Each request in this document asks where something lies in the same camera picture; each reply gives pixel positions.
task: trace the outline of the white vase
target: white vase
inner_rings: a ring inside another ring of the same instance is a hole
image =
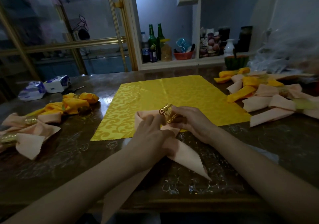
[[[224,57],[227,57],[227,56],[234,56],[234,53],[233,53],[233,49],[235,48],[234,45],[233,45],[233,39],[228,39],[226,40],[227,41],[227,44],[224,48]]]

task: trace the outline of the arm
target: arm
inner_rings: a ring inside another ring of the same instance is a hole
[[[128,145],[98,165],[50,192],[5,223],[74,223],[90,206],[120,182],[151,168],[166,155],[162,148],[170,130],[162,116],[148,116],[142,121]]]
[[[197,108],[173,107],[187,123],[171,124],[189,130],[214,147],[280,215],[293,223],[319,223],[319,190],[254,151],[212,124]]]

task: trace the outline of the table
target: table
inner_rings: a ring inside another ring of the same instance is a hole
[[[128,139],[90,142],[90,138],[122,83],[201,75],[227,94],[226,88],[231,83],[217,85],[213,80],[221,70],[224,70],[223,66],[214,65],[72,78],[74,88],[86,85],[78,93],[91,92],[100,97],[99,102],[92,106],[93,116],[64,117],[61,131],[45,143],[36,161],[32,162],[14,150],[0,154],[0,214],[22,209],[121,149]],[[60,93],[26,103],[15,99],[0,106],[0,120],[3,121],[13,112],[25,115],[49,102],[61,100]],[[249,122],[222,128],[247,144],[279,155],[282,167],[319,188],[318,127],[318,120],[293,114],[254,128],[249,128]],[[267,203],[215,149],[204,145],[189,132],[180,133],[178,139],[200,154],[213,181],[209,183],[203,177],[164,158],[141,182],[122,206],[122,211],[271,211]],[[97,212],[101,209],[102,201],[98,201],[89,211]]]

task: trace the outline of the green bottle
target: green bottle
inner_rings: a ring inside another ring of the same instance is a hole
[[[162,24],[157,24],[157,28],[158,28],[158,31],[157,31],[157,38],[156,38],[156,41],[157,41],[157,59],[160,61],[162,59],[162,56],[161,56],[161,51],[160,51],[160,40],[161,39],[165,39],[164,35],[163,35],[163,32],[162,32]]]
[[[150,37],[148,38],[148,46],[150,49],[151,49],[152,45],[154,46],[154,50],[156,52],[156,58],[158,58],[158,56],[157,56],[157,42],[156,42],[156,38],[154,35],[153,25],[150,25]]]

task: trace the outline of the left hand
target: left hand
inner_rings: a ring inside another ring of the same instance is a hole
[[[162,148],[167,138],[174,138],[170,130],[161,130],[160,126],[165,125],[165,118],[162,115],[149,115],[143,120],[131,141],[123,149],[135,165],[136,171],[141,172],[154,166],[161,158],[168,154],[168,150]]]

